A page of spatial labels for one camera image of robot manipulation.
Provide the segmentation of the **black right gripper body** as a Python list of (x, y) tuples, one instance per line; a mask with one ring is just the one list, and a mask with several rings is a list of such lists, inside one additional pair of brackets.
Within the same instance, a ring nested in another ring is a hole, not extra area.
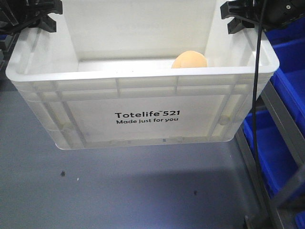
[(305, 16), (304, 0), (254, 0), (254, 13), (250, 16), (253, 22), (247, 22), (246, 28), (253, 28), (259, 23), (264, 13), (262, 28), (265, 31), (282, 29), (290, 23)]

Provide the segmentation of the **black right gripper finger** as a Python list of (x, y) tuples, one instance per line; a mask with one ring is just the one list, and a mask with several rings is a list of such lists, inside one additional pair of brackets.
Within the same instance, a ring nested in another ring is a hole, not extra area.
[(254, 27), (255, 25), (253, 23), (238, 18), (233, 18), (227, 24), (228, 34), (235, 34), (243, 29), (249, 29)]
[(247, 17), (248, 2), (246, 0), (226, 1), (220, 6), (221, 19), (230, 17), (245, 19)]

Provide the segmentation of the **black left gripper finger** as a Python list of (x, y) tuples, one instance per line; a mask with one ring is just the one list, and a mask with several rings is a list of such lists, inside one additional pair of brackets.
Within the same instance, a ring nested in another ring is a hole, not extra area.
[(61, 0), (45, 0), (44, 1), (44, 11), (46, 13), (55, 13), (62, 15), (63, 14), (63, 6)]
[(37, 28), (40, 28), (49, 33), (57, 32), (57, 24), (56, 21), (53, 20), (50, 16), (43, 16), (38, 20)]

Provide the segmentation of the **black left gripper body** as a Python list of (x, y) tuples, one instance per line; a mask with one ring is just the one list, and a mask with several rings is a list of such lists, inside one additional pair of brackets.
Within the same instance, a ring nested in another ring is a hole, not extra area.
[(47, 16), (45, 10), (39, 10), (34, 0), (0, 1), (0, 34), (13, 35), (31, 26)]

